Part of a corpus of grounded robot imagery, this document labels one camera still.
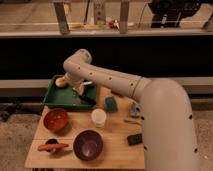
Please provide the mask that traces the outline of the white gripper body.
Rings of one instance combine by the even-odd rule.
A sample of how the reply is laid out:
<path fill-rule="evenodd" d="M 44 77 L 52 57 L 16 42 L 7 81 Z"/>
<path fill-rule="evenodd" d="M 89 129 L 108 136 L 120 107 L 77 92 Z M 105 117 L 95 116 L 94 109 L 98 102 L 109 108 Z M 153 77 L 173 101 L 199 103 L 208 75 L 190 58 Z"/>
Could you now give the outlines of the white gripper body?
<path fill-rule="evenodd" d="M 74 91 L 77 93 L 83 93 L 85 90 L 85 85 L 83 84 L 83 79 L 76 79 L 75 77 L 71 76 L 70 74 L 65 74 L 66 82 L 72 87 Z"/>

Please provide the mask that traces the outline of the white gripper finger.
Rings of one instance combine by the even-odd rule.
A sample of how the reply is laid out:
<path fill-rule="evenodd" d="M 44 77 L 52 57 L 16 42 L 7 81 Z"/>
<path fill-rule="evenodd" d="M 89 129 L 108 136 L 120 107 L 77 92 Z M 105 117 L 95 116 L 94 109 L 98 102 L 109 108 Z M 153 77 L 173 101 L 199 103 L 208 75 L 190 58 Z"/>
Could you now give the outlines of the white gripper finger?
<path fill-rule="evenodd" d="M 83 84 L 84 86 L 88 86 L 88 85 L 93 84 L 93 82 L 92 82 L 92 81 L 84 81 L 82 84 Z"/>

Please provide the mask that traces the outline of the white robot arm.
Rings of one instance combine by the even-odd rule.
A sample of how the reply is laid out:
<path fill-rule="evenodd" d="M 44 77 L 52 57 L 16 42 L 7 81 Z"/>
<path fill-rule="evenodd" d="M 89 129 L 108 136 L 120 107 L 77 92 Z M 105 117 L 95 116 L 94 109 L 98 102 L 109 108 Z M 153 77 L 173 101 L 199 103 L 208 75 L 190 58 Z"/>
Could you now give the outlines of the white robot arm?
<path fill-rule="evenodd" d="M 193 112 L 185 89 L 168 78 L 148 79 L 96 67 L 80 49 L 63 63 L 65 78 L 76 86 L 89 80 L 140 105 L 146 171 L 200 171 Z"/>

